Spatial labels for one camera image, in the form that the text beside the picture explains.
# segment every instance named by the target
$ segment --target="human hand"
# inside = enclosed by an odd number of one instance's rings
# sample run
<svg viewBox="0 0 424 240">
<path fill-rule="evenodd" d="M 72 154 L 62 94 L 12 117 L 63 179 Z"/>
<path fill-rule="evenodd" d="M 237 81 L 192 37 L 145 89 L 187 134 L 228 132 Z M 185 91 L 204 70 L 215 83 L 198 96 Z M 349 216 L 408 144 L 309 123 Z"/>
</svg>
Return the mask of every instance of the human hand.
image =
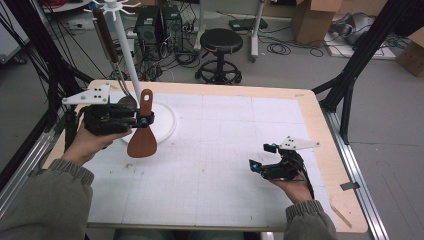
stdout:
<svg viewBox="0 0 424 240">
<path fill-rule="evenodd" d="M 85 129 L 84 122 L 82 122 L 74 141 L 63 154 L 62 159 L 83 165 L 90 161 L 98 151 L 111 145 L 113 140 L 125 137 L 131 134 L 131 132 L 129 130 L 125 133 L 96 136 Z"/>
<path fill-rule="evenodd" d="M 301 175 L 297 175 L 293 180 L 273 179 L 269 181 L 281 188 L 293 204 L 312 200 L 308 184 Z"/>
</svg>

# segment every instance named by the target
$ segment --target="chair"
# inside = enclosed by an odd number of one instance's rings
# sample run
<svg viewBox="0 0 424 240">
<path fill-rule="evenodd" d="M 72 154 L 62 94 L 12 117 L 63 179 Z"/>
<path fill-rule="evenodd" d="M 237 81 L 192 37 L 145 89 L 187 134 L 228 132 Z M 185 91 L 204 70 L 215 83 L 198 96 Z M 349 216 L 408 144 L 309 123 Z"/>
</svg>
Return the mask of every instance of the chair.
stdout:
<svg viewBox="0 0 424 240">
<path fill-rule="evenodd" d="M 235 53 L 243 46 L 243 39 L 240 35 L 228 29 L 215 28 L 202 34 L 200 44 L 207 51 L 203 57 L 212 53 L 217 59 L 210 60 L 200 66 L 195 73 L 197 79 L 202 78 L 206 83 L 214 84 L 241 82 L 241 72 L 234 64 L 224 60 L 225 54 Z M 216 68 L 208 68 L 214 63 L 216 63 Z M 231 66 L 229 70 L 224 69 L 225 64 Z"/>
</svg>

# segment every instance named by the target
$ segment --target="gray sleeve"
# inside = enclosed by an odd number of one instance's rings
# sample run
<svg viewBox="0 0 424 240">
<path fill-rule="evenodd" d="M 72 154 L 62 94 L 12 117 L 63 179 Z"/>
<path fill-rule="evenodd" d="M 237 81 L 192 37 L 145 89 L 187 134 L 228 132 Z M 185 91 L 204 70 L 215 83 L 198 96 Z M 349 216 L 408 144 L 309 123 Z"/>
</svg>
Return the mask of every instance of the gray sleeve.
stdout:
<svg viewBox="0 0 424 240">
<path fill-rule="evenodd" d="M 56 159 L 49 169 L 29 178 L 0 216 L 0 239 L 83 240 L 94 175 Z"/>
<path fill-rule="evenodd" d="M 337 239 L 336 228 L 316 200 L 300 202 L 286 209 L 284 240 Z"/>
</svg>

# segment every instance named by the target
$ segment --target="brown spatula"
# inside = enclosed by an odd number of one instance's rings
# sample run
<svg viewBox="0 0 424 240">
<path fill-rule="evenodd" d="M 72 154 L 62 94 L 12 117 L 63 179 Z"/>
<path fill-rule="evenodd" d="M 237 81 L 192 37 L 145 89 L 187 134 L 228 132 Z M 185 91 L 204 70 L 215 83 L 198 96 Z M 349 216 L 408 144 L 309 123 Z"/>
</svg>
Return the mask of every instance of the brown spatula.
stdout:
<svg viewBox="0 0 424 240">
<path fill-rule="evenodd" d="M 140 98 L 140 116 L 146 119 L 152 114 L 153 92 L 150 89 L 144 89 Z M 130 142 L 128 143 L 128 156 L 133 158 L 149 157 L 155 154 L 158 148 L 155 135 L 153 135 L 150 126 L 137 128 Z"/>
</svg>

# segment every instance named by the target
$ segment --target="white bracket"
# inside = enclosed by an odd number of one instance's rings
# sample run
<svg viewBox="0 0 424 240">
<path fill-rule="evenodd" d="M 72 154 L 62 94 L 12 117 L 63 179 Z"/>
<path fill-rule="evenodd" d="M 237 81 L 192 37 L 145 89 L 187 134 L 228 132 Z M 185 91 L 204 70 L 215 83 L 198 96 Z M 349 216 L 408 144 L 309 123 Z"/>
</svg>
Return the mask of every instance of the white bracket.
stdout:
<svg viewBox="0 0 424 240">
<path fill-rule="evenodd" d="M 288 136 L 278 147 L 284 150 L 300 150 L 319 147 L 319 142 L 307 141 Z"/>
<path fill-rule="evenodd" d="M 74 96 L 63 98 L 65 105 L 76 104 L 107 104 L 109 102 L 110 83 L 105 83 L 100 87 L 75 94 Z"/>
</svg>

